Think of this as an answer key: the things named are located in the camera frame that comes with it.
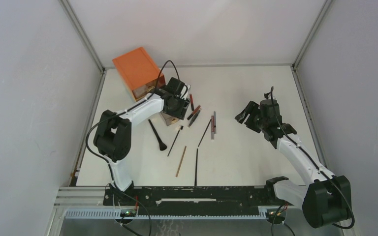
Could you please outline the red lipstick silver end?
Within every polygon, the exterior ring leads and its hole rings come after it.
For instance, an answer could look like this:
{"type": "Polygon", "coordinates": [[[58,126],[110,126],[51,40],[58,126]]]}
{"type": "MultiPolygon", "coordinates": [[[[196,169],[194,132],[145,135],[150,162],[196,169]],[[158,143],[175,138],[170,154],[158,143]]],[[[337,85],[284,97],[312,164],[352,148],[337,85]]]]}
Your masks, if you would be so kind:
{"type": "Polygon", "coordinates": [[[211,140],[213,141],[215,139],[215,124],[214,124],[214,116],[211,116],[211,140]]]}

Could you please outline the black eyebrow comb brush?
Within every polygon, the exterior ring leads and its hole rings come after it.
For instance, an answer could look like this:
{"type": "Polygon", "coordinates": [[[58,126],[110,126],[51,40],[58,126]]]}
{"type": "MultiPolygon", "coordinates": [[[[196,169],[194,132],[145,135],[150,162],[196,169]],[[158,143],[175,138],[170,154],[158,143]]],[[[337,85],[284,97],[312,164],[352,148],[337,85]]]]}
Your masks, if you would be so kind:
{"type": "Polygon", "coordinates": [[[171,148],[170,148],[170,150],[169,150],[169,152],[168,152],[168,154],[167,154],[167,157],[170,156],[171,151],[172,151],[172,149],[173,149],[173,147],[174,147],[174,145],[175,145],[175,143],[176,143],[176,141],[177,141],[177,138],[178,138],[178,136],[179,136],[179,134],[180,134],[180,131],[183,130],[183,128],[184,128],[184,126],[183,126],[183,125],[180,125],[180,127],[179,127],[179,129],[178,129],[178,131],[177,131],[177,133],[176,133],[176,136],[175,136],[175,138],[174,138],[174,140],[173,140],[172,146],[171,146],[171,148]]]}

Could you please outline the houndstooth pattern makeup pen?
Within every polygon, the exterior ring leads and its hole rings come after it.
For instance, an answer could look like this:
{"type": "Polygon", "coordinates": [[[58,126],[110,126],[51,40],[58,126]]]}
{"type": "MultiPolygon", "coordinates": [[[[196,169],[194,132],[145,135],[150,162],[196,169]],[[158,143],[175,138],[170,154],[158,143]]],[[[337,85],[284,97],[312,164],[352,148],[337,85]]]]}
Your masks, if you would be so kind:
{"type": "Polygon", "coordinates": [[[213,111],[213,130],[214,130],[214,135],[217,133],[216,132],[216,111],[213,111]]]}

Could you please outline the black powder brush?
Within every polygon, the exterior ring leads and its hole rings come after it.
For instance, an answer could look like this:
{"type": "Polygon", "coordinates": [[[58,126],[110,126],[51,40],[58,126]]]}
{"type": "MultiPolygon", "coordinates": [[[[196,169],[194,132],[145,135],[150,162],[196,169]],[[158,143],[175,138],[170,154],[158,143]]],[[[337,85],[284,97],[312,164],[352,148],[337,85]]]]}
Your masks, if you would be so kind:
{"type": "Polygon", "coordinates": [[[167,149],[167,145],[161,140],[161,138],[160,138],[157,130],[155,129],[155,127],[154,127],[154,125],[152,123],[152,121],[150,119],[148,119],[148,122],[149,122],[149,124],[150,124],[150,126],[151,126],[151,128],[153,130],[153,133],[154,133],[154,135],[155,135],[155,137],[156,137],[156,139],[158,141],[159,150],[160,151],[166,150],[167,149]]]}

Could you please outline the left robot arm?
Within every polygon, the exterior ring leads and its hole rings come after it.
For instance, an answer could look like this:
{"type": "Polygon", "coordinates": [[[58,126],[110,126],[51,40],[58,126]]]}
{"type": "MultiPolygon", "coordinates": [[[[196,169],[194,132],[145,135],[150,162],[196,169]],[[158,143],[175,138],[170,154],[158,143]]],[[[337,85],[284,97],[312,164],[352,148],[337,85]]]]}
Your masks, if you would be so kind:
{"type": "Polygon", "coordinates": [[[93,145],[97,148],[92,154],[107,163],[112,185],[117,189],[115,199],[122,205],[134,199],[134,191],[130,189],[133,181],[124,161],[131,150],[132,130],[157,113],[183,120],[190,104],[190,88],[189,84],[172,77],[166,85],[152,89],[130,108],[104,111],[99,122],[91,127],[95,132],[93,145]]]}

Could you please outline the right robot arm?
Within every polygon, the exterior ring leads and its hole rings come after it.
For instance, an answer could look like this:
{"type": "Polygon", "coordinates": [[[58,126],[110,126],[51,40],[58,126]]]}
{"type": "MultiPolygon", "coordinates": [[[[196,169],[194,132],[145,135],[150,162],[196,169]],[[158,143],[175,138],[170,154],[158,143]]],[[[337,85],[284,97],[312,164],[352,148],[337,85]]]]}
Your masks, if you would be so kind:
{"type": "Polygon", "coordinates": [[[313,228],[337,225],[349,219],[351,226],[354,225],[349,180],[335,175],[308,153],[296,130],[282,121],[276,100],[250,101],[235,120],[252,131],[263,133],[265,140],[291,163],[304,182],[300,186],[287,177],[267,180],[264,193],[268,203],[276,205],[284,200],[301,208],[313,228]]]}

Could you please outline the orange yellow blue drawer box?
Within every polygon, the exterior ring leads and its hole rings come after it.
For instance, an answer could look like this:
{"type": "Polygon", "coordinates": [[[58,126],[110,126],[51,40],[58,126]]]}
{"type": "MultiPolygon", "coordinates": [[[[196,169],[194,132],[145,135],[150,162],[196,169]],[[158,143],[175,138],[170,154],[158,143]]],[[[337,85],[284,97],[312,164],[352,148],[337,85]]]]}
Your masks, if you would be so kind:
{"type": "Polygon", "coordinates": [[[124,126],[137,125],[156,113],[164,113],[161,87],[167,82],[162,69],[143,47],[113,59],[113,63],[137,102],[115,114],[114,122],[124,126]]]}

